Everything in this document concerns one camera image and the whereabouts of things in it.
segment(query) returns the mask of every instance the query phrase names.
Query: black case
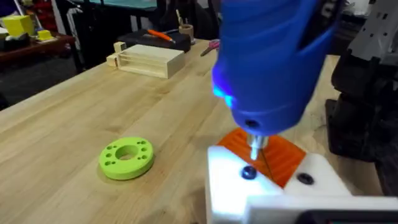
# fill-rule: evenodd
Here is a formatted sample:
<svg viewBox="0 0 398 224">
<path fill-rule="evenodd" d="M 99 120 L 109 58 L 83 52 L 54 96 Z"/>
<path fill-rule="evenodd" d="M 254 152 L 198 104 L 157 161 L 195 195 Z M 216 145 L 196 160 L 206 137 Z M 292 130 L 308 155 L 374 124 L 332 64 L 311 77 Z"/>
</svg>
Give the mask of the black case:
<svg viewBox="0 0 398 224">
<path fill-rule="evenodd" d="M 125 42 L 127 47 L 141 44 L 154 47 L 163 47 L 167 49 L 183 50 L 185 53 L 191 49 L 191 39 L 187 34 L 180 34 L 178 32 L 168 34 L 168 36 L 171 37 L 175 43 L 145 34 L 148 34 L 148 32 L 142 29 L 120 36 L 118 37 L 118 41 Z"/>
</svg>

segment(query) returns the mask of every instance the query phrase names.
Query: drill bit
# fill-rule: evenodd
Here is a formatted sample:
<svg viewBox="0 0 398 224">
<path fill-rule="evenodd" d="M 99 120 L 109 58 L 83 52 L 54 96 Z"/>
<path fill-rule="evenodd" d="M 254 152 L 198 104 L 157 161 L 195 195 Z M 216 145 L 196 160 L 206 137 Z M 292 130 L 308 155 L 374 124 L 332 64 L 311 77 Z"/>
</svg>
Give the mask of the drill bit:
<svg viewBox="0 0 398 224">
<path fill-rule="evenodd" d="M 248 134 L 248 145 L 251 147 L 250 158 L 255 161 L 259 155 L 259 151 L 262 150 L 267 144 L 267 136 Z"/>
</svg>

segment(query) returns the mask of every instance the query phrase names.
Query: floor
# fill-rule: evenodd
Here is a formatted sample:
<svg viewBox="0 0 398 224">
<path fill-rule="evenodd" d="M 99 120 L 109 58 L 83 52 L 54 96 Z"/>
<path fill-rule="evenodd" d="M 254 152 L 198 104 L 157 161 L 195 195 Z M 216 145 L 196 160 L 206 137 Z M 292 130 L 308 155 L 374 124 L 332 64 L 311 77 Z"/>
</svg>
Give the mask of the floor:
<svg viewBox="0 0 398 224">
<path fill-rule="evenodd" d="M 30 58 L 0 68 L 0 93 L 13 105 L 75 75 L 72 57 Z"/>
</svg>

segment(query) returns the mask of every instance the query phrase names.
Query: green ring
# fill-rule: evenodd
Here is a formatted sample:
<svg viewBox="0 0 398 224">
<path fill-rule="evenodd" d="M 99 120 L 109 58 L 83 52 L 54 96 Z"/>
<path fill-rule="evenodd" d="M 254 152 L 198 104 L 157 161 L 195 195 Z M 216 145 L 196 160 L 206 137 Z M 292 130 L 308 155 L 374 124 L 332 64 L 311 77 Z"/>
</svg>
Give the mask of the green ring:
<svg viewBox="0 0 398 224">
<path fill-rule="evenodd" d="M 99 166 L 110 179 L 128 180 L 147 172 L 154 163 L 154 148 L 143 138 L 121 138 L 107 145 L 99 156 Z"/>
</svg>

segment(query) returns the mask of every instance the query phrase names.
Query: blue led light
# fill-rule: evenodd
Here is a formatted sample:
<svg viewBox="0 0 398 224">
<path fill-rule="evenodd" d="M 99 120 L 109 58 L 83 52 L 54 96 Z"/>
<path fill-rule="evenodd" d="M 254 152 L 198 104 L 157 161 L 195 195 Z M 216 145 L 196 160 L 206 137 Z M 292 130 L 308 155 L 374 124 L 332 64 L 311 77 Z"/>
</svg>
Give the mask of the blue led light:
<svg viewBox="0 0 398 224">
<path fill-rule="evenodd" d="M 219 88 L 217 88 L 217 86 L 213 86 L 213 94 L 220 98 L 225 96 L 225 93 L 221 91 Z"/>
<path fill-rule="evenodd" d="M 224 97 L 224 99 L 225 99 L 226 105 L 227 105 L 229 108 L 231 108 L 231 107 L 232 107 L 232 104 L 233 104 L 234 98 L 233 98 L 232 96 L 226 95 L 226 96 Z"/>
</svg>

